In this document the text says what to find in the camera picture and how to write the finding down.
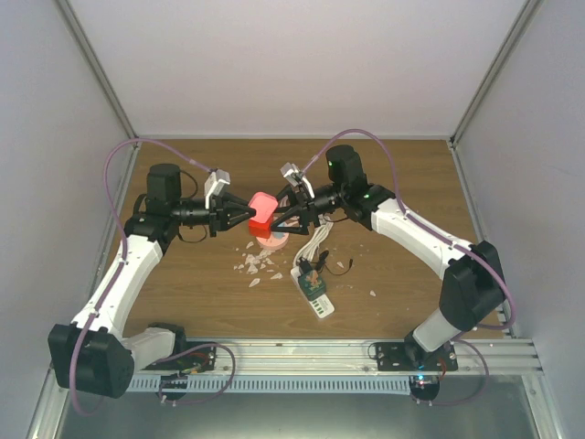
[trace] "metal vent grille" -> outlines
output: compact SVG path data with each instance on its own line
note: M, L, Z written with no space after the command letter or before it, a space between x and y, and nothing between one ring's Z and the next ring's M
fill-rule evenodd
M178 392L215 392L226 383L226 377L189 376L177 380L186 389L165 389ZM135 376L128 391L158 391L158 375ZM381 393L410 394L408 378L404 377L262 377L239 376L227 390L232 393Z

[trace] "purple cable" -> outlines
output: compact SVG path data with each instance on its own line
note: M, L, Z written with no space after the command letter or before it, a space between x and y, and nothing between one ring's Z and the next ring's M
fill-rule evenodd
M390 162L390 170L392 172L392 182L394 184L394 193L396 195L396 201L399 205L400 210L402 211L402 214L405 217L409 218L414 224L419 226L421 229L425 230L427 233L434 236L439 241L444 242L445 244L448 244L448 245L453 245L453 242L451 240L442 236L440 233L433 230L432 228L430 228L429 226L427 226L423 222L419 221L419 219L417 219L414 216L409 214L409 212L406 209L406 206L404 205L404 201L402 200L402 196L400 195L398 174L396 172L396 166L394 165L394 159L392 158L392 155L390 154L389 150L386 148L384 143L379 138L377 138L375 135L373 135L372 133L370 133L366 130L361 130L359 128L351 128L349 130L344 130L341 133L334 135L331 138L331 140L329 142L327 142L325 144L325 146L323 148L321 148L321 150L316 155L313 156L313 158L311 158L309 163L303 168L303 173L306 173L309 170L309 168L314 164L314 162L316 162L319 159L319 157L321 157L321 155L323 155L323 153L327 149L329 149L336 140L338 140L339 138L343 137L346 134L351 134L351 133L366 135L367 137L369 137L370 139L375 141L382 148L382 151L384 151L384 153L386 154L386 157L388 158L388 161ZM508 318L508 321L505 322L503 325L485 325L485 324L480 323L477 326L484 327L486 329L493 329L493 330L504 330L504 329L508 329L509 327L511 327L516 321L516 302L514 301L514 298L512 297L512 295L510 294L510 291L508 290L508 287L505 284L504 280L479 255L471 252L469 249L465 249L463 246L456 244L456 243L453 245L453 248L466 254L467 256L472 258L474 261L479 263L483 268L485 268L485 270L492 275L492 277L494 278L494 280L496 281L498 286L502 289L502 292L504 292L504 296L507 299L508 304L510 305L510 317Z
M96 313L98 313L100 311L100 308L103 305L103 302L106 300L111 289L113 288L116 281L120 277L120 273L122 272L122 269L125 265L126 256L128 255L128 239L126 238L126 235L124 234L124 227L122 225L122 222L120 221L120 217L118 216L118 212L116 211L116 207L113 204L112 194L110 193L110 188L108 187L108 168L110 167L110 162L112 161L112 158L116 155L116 153L118 151L120 151L122 148L124 148L127 145L136 144L138 142L149 143L149 144L161 146L164 149L167 149L168 151L170 151L171 153L178 155L183 160L188 162L190 165L197 166L206 172L210 172L210 170L211 170L209 167L200 164L198 161L196 161L196 160L192 159L191 157L188 157L187 155L184 155L180 151L174 149L174 147L171 145L167 145L159 140L146 139L146 138L140 138L140 137L136 137L134 139L129 139L129 140L126 140L124 142L121 142L120 144L117 144L110 151L108 156L106 157L106 161L103 165L103 186L106 189L106 197L108 199L108 204L110 205L110 211L112 212L113 219L114 219L114 222L116 224L116 229L118 229L118 231L120 232L120 237L121 237L121 241L122 241L122 259L120 260L120 262L118 262L118 266L116 267L116 271L114 272L112 278L110 279L110 281L108 282L108 284L104 288L103 293L101 293L100 298L98 299L97 303L95 304L95 308L94 308L95 313L90 314L88 321L85 323L85 326L81 330L80 335L78 336L77 341L75 343L75 347L73 348L73 353L71 354L71 362L69 364L69 394L71 396L71 405L73 406L73 409L80 416L93 415L96 412L96 410L98 410L100 403L103 399L103 398L101 398L100 401L98 402L98 404L96 405L96 407L93 410L91 410L90 412L85 412L81 408L80 400L79 400L78 393L77 393L77 387L76 387L77 363L78 363L78 360L80 357L81 345L83 344L83 340L85 339L85 337L88 334L88 331L90 330L91 323L93 323L93 320L95 320L95 317L97 316Z
M176 406L176 405L195 405L195 404L201 404L203 402L215 400L218 396L224 394L226 392L226 390L229 389L229 386L231 386L231 383L234 381L234 376L236 375L236 357L234 356L234 353L232 352L232 350L230 348L228 348L227 346L224 346L220 343L206 343L204 345L195 346L191 349L187 349L183 352L172 355L172 356L167 357L165 359L158 359L153 364L164 363L166 361L172 361L174 359L180 359L181 357L184 357L185 355L188 355L191 352L195 352L196 350L201 350L203 348L221 348L229 353L229 356L231 357L231 373L229 374L228 381L223 385L223 387L221 389L219 389L218 391L216 391L212 395L206 396L205 398L201 398L198 400L181 401L181 402L173 401L173 406ZM161 385L158 389L158 397L160 398L161 402L164 401L164 398L163 398L164 386L165 386L165 384L161 381Z
M468 396L466 398L462 398L462 399L456 400L456 401L433 402L430 405L434 405L434 406L437 406L437 407L452 407L454 405L465 404L467 402L472 402L472 401L475 401L476 399L478 399L480 396L482 396L484 394L485 389L487 389L487 383L489 382L489 379L490 379L490 370L487 367L487 361L485 361L485 357L482 355L482 353L479 351L479 349L476 348L473 344L471 344L471 343L469 343L468 341L465 341L465 340L456 339L457 337L458 336L455 336L453 338L453 341L455 343L463 343L467 347L471 348L473 351L475 351L475 353L477 354L477 357L479 357L479 359L484 364L484 370L485 370L485 380L484 380L484 383L482 384L482 388L479 391L477 391L476 393L474 393L473 395L471 395L471 396ZM410 395L410 397L414 401L416 401L416 402L419 402L420 401L418 398L415 398L414 396L412 396L412 394Z

